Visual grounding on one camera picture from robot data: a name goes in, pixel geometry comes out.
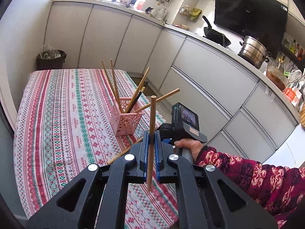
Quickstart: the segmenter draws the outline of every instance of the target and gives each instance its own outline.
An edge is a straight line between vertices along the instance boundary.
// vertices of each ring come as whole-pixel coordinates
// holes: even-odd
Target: human hand
[[[181,139],[179,141],[175,141],[175,146],[179,148],[190,149],[194,162],[196,162],[198,154],[202,148],[202,144],[200,143],[200,141],[193,139]]]

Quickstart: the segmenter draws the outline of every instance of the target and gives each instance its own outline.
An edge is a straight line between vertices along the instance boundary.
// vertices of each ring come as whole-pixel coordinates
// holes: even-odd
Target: silver screw
[[[131,161],[135,158],[135,156],[133,154],[126,154],[124,158],[127,161]]]
[[[177,154],[171,154],[169,156],[169,159],[172,160],[172,161],[176,161],[178,158],[179,158],[179,156]]]
[[[97,169],[98,169],[98,165],[97,164],[90,164],[89,166],[88,166],[88,170],[90,170],[90,171],[96,171]]]
[[[215,166],[214,165],[211,165],[211,164],[208,164],[205,169],[207,171],[210,171],[210,172],[213,172],[215,170]]]

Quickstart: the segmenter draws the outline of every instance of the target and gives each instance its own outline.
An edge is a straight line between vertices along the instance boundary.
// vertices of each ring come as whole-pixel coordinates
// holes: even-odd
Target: black trash bin
[[[62,69],[63,64],[65,62],[65,58],[67,54],[62,51],[58,50],[61,56],[56,59],[43,59],[40,54],[37,56],[37,69],[38,70],[45,70],[45,69]]]

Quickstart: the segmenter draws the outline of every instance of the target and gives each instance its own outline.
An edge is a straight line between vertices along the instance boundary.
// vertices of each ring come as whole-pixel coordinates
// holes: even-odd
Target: camera screen
[[[181,107],[181,118],[196,127],[195,115],[192,112],[186,110],[184,107]]]

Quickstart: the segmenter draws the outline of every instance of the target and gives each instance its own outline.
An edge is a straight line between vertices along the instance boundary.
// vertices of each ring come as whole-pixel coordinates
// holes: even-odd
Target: pink plastic basket
[[[128,107],[131,98],[120,98],[123,111]],[[132,112],[140,108],[140,104],[137,102],[132,109]],[[122,114],[119,109],[119,105],[116,100],[113,103],[113,109],[111,110],[110,124],[115,136],[134,134],[139,121],[144,112]]]

